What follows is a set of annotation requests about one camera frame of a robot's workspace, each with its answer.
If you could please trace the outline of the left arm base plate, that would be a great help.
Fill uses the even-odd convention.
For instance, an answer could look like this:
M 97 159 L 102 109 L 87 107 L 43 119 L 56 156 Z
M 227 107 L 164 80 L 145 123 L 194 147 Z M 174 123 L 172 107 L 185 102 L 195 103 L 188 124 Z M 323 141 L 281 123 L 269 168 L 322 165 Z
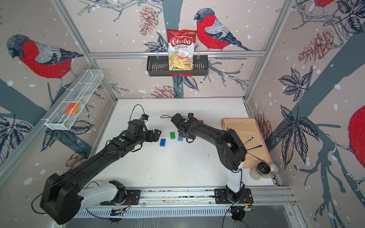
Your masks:
M 115 203 L 114 200 L 111 201 L 105 201 L 100 203 L 101 206 L 119 206 L 119 205 L 131 205 L 136 206 L 139 204 L 140 200 L 140 190 L 126 190 L 125 199 L 121 203 Z

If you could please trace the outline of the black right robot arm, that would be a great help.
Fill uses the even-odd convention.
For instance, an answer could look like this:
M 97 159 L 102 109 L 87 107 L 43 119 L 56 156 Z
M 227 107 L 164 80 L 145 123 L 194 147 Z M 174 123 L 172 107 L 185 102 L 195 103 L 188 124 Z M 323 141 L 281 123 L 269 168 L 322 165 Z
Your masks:
M 188 143 L 199 137 L 216 147 L 221 164 L 228 171 L 226 184 L 227 197 L 231 202 L 238 202 L 243 195 L 245 184 L 242 181 L 242 169 L 246 160 L 247 149 L 233 129 L 220 130 L 208 126 L 194 117 L 175 114 L 171 122 L 177 128 L 179 136 Z

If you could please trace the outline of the small blue lego brick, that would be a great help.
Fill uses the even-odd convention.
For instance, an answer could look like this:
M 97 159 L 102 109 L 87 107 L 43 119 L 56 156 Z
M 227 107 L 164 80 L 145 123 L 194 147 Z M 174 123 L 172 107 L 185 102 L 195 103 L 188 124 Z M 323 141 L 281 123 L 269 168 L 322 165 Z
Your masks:
M 165 147 L 165 145 L 166 145 L 166 139 L 161 139 L 160 140 L 160 146 Z

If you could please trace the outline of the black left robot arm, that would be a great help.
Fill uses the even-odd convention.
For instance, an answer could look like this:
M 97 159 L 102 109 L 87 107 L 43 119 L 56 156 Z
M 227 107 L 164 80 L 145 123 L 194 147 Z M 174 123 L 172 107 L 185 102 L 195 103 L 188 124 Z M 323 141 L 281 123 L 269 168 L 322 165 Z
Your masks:
M 128 123 L 128 129 L 110 140 L 104 149 L 77 168 L 63 175 L 53 174 L 46 180 L 40 195 L 40 208 L 59 225 L 69 222 L 79 211 L 103 202 L 116 205 L 132 204 L 125 186 L 117 180 L 85 188 L 90 181 L 106 167 L 123 158 L 129 152 L 140 150 L 144 142 L 157 142 L 161 131 L 148 130 L 146 122 L 135 119 Z

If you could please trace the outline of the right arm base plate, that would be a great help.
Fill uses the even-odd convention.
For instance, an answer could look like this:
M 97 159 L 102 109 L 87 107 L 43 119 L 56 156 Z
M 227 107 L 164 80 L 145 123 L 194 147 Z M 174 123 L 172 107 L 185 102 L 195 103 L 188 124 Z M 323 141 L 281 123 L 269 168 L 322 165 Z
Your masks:
M 248 188 L 242 188 L 239 192 L 234 193 L 229 188 L 215 189 L 214 198 L 216 204 L 253 204 L 252 191 Z

